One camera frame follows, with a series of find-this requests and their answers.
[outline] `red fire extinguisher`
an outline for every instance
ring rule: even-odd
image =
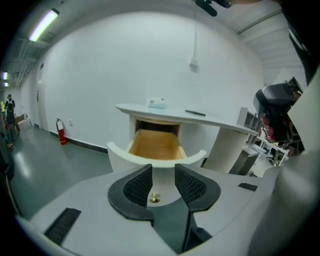
[[[60,144],[61,145],[67,144],[67,139],[65,137],[64,126],[62,124],[62,121],[59,118],[56,119],[55,125],[56,125],[56,129],[58,131]]]

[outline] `black baseboard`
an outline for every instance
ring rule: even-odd
[[[49,131],[49,133],[56,137],[56,138],[59,138],[58,134],[53,132],[53,131]],[[86,148],[86,149],[89,149],[89,150],[94,150],[94,151],[98,151],[98,152],[102,152],[102,153],[106,153],[108,154],[108,149],[104,148],[104,147],[100,147],[100,146],[94,146],[94,145],[90,145],[90,144],[87,144],[87,143],[84,143],[82,141],[78,141],[78,140],[75,140],[73,138],[66,138],[66,141],[67,142],[70,142],[74,145],[77,145],[79,147],[83,147],[83,148]]]
[[[208,159],[208,157],[205,157],[205,158],[203,159],[203,162],[202,162],[202,164],[201,164],[201,166],[200,166],[201,168],[202,168],[202,167],[204,167],[204,165],[205,165],[205,163],[206,163],[207,159]]]

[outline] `hallway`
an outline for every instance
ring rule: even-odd
[[[14,142],[11,186],[22,215],[30,220],[43,206],[73,185],[112,172],[109,157],[59,140],[35,126]]]

